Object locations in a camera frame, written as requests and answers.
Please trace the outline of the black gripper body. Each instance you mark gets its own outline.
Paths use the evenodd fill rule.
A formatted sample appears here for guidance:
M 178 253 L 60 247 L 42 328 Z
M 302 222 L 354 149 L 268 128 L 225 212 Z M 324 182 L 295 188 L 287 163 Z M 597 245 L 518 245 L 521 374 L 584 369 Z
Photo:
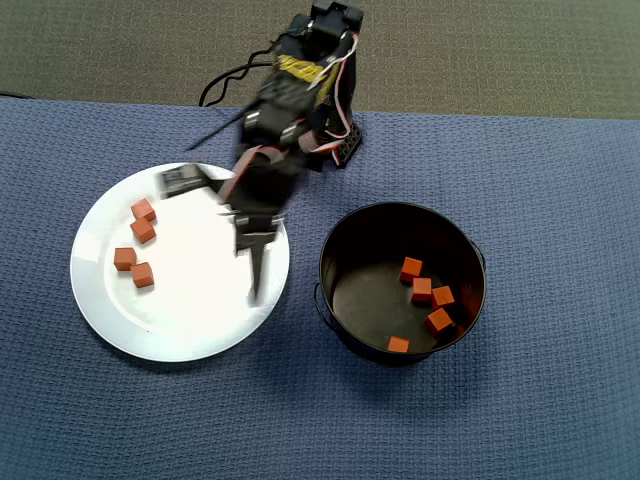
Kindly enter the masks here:
M 219 198 L 235 212 L 236 251 L 250 247 L 251 234 L 271 233 L 272 219 L 293 195 L 300 156 L 279 149 L 248 149 L 236 161 Z

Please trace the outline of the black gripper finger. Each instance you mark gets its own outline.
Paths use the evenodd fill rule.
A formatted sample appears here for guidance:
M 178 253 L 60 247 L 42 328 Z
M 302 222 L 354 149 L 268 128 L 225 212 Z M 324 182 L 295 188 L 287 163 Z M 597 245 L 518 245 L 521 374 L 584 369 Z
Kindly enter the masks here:
M 269 251 L 269 245 L 266 243 L 254 242 L 249 247 L 251 257 L 251 273 L 252 273 L 252 289 L 251 303 L 257 306 L 261 300 L 262 276 L 264 270 L 265 254 Z

